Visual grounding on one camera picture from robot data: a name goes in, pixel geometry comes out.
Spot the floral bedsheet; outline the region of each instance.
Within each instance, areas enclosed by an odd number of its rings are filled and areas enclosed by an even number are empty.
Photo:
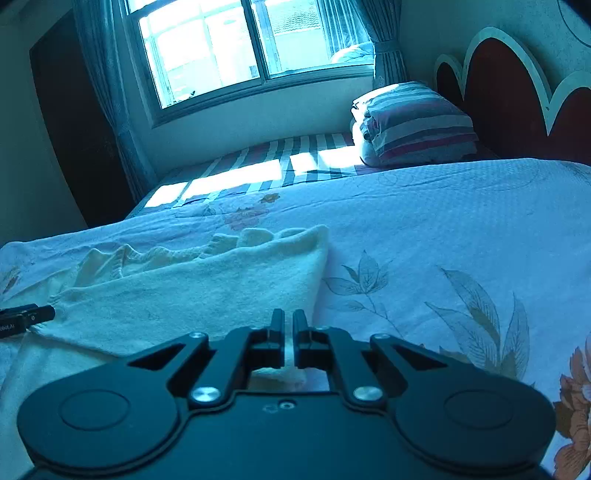
[[[532,385],[557,415],[543,465],[560,480],[588,478],[589,205],[591,168],[560,161],[480,161],[298,184],[8,244],[0,250],[0,308],[90,248],[180,249],[215,232],[324,223],[331,246],[314,325],[359,340],[391,333]],[[5,369],[13,350],[0,345]]]

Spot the towel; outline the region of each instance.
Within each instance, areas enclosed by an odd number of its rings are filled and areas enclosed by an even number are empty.
[[[325,226],[276,234],[246,229],[176,252],[140,254],[129,245],[113,254],[94,250],[72,271],[24,291],[13,301],[33,299],[35,287],[41,297],[51,294],[56,318],[25,334],[0,391],[0,479],[15,479],[31,467],[15,423],[31,392],[191,331],[216,340],[240,326],[268,325],[275,308],[288,319],[299,308],[311,317],[327,251]],[[286,343],[286,352],[292,351]],[[291,367],[280,371],[280,379],[304,381],[293,357],[286,363]]]

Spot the striped pillow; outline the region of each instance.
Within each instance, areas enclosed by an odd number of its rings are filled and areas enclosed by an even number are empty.
[[[372,167],[458,161],[458,151],[476,153],[472,119],[421,82],[374,90],[353,108],[357,117],[363,114],[361,132],[375,150]]]

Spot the blue curtain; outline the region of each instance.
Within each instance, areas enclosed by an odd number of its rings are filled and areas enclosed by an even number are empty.
[[[401,0],[349,0],[375,49],[374,88],[408,80],[398,44]]]
[[[369,41],[349,0],[316,0],[329,58],[339,50]]]
[[[74,0],[73,11],[86,68],[115,133],[131,194],[139,203],[156,185],[157,178],[129,123],[115,38],[113,0]]]

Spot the headboard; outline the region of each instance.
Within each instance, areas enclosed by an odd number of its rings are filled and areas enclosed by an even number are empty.
[[[528,49],[488,27],[472,40],[463,66],[441,55],[434,74],[437,91],[472,117],[482,143],[501,158],[591,165],[591,73],[572,73],[552,95]]]

